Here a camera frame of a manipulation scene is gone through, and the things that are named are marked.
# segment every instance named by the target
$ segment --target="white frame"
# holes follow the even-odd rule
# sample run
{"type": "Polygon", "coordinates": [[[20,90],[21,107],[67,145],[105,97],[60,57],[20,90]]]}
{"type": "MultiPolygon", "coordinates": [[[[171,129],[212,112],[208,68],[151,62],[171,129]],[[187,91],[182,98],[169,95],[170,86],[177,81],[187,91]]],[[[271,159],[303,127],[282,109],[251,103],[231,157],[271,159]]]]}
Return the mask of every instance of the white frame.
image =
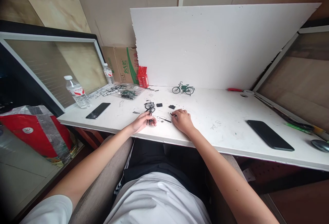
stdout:
{"type": "Polygon", "coordinates": [[[62,37],[62,36],[48,36],[48,35],[33,35],[33,34],[19,34],[0,32],[0,43],[10,52],[10,54],[24,67],[24,69],[33,77],[33,79],[42,87],[42,89],[50,96],[50,98],[61,108],[63,112],[67,112],[75,107],[74,103],[67,108],[64,108],[62,104],[55,98],[55,96],[47,89],[47,87],[41,82],[41,80],[34,74],[34,72],[28,67],[28,65],[21,59],[21,57],[11,48],[11,46],[5,41],[11,40],[34,40],[34,41],[50,41],[50,42],[87,42],[93,43],[97,52],[100,64],[103,65],[104,59],[96,39],[88,38],[75,38],[75,37],[62,37]]]}
{"type": "Polygon", "coordinates": [[[285,108],[281,107],[280,105],[276,104],[275,102],[269,100],[268,98],[262,96],[261,94],[257,93],[257,90],[262,86],[262,84],[267,80],[269,75],[272,73],[272,71],[276,68],[278,63],[281,61],[281,59],[284,57],[286,52],[289,50],[289,48],[292,46],[292,44],[295,42],[295,40],[298,38],[300,34],[308,34],[308,33],[321,33],[321,32],[329,32],[329,25],[328,26],[319,26],[319,27],[309,27],[309,28],[301,28],[298,30],[298,32],[288,41],[288,43],[282,48],[281,52],[278,54],[278,56],[274,59],[271,66],[268,68],[268,70],[265,72],[265,74],[262,76],[262,78],[259,80],[259,82],[256,84],[256,86],[253,88],[253,92],[255,92],[255,95],[259,98],[261,98],[264,102],[272,105],[273,107],[276,107],[283,113],[287,114],[288,116],[295,119],[297,122],[305,123],[310,125],[309,122],[303,120],[302,118],[298,117],[297,115],[293,114],[292,112],[286,110],[285,108]]]}
{"type": "Polygon", "coordinates": [[[298,33],[296,33],[290,41],[282,48],[281,52],[278,54],[278,56],[275,58],[271,66],[268,68],[268,70],[265,72],[265,74],[261,77],[260,81],[256,84],[256,86],[253,88],[253,92],[256,92],[260,86],[266,81],[266,79],[269,77],[269,75],[272,73],[272,71],[275,69],[275,67],[278,65],[278,63],[281,61],[281,59],[284,57],[288,49],[292,46],[292,44],[295,42],[295,40],[298,37],[298,33]]]}

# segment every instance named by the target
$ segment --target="miniature bicycle model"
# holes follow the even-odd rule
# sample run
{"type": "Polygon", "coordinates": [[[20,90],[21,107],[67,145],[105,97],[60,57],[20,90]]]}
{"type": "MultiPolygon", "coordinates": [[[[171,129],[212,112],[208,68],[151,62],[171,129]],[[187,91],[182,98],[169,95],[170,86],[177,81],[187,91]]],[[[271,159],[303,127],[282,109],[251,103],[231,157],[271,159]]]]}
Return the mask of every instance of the miniature bicycle model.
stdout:
{"type": "Polygon", "coordinates": [[[147,100],[149,102],[145,103],[146,111],[149,111],[150,113],[153,113],[155,111],[155,105],[154,102],[151,102],[150,100],[147,100]]]}
{"type": "MultiPolygon", "coordinates": [[[[155,111],[155,105],[154,105],[154,102],[151,102],[150,100],[146,100],[146,101],[149,101],[147,103],[144,104],[145,108],[146,108],[146,111],[149,112],[149,115],[152,116],[152,113],[154,113],[155,111]]],[[[152,119],[149,119],[146,121],[146,125],[150,125],[151,122],[153,122],[152,119]]]]}
{"type": "Polygon", "coordinates": [[[173,87],[172,92],[174,94],[178,94],[182,90],[182,94],[185,92],[189,96],[194,93],[195,88],[192,86],[189,87],[189,84],[187,85],[182,85],[182,81],[178,84],[178,87],[173,87]]]}

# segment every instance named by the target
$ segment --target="sleeve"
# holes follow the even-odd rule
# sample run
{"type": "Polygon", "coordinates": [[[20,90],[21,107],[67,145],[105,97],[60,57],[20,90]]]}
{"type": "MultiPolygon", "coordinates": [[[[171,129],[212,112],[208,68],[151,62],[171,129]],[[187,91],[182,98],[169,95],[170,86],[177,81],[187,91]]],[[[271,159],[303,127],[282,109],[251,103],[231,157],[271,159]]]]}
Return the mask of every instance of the sleeve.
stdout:
{"type": "Polygon", "coordinates": [[[67,196],[54,195],[38,203],[21,224],[68,224],[72,209],[72,201],[67,196]]]}

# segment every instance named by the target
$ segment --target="hand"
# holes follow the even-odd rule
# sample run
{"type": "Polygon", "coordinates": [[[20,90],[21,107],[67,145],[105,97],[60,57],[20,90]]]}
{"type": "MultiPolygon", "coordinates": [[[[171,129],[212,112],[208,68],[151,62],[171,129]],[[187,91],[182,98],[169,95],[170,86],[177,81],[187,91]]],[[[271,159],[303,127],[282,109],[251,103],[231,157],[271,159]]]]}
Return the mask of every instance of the hand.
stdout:
{"type": "Polygon", "coordinates": [[[126,128],[129,129],[131,134],[136,134],[146,127],[146,121],[152,119],[151,125],[157,126],[157,120],[154,116],[149,115],[149,112],[146,111],[139,115],[134,122],[128,125],[126,128]]]}
{"type": "Polygon", "coordinates": [[[174,111],[172,114],[176,114],[177,117],[171,116],[172,122],[174,125],[183,133],[188,135],[187,133],[194,128],[194,125],[191,120],[191,114],[189,114],[186,110],[178,109],[174,111]]]}

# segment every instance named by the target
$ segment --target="cardboard box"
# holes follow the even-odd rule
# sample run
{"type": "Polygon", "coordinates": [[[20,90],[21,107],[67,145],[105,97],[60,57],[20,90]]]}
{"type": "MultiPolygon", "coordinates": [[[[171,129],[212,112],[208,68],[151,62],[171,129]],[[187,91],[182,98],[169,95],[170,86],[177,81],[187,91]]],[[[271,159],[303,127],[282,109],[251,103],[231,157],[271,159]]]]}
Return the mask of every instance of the cardboard box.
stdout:
{"type": "Polygon", "coordinates": [[[115,47],[114,51],[121,82],[139,84],[137,79],[138,58],[136,48],[115,47]]]}
{"type": "Polygon", "coordinates": [[[102,49],[105,61],[110,66],[116,82],[139,84],[136,48],[103,47],[102,49]]]}
{"type": "Polygon", "coordinates": [[[119,68],[117,65],[117,60],[115,58],[114,47],[102,47],[102,51],[105,62],[112,70],[114,80],[116,82],[121,82],[119,68]]]}

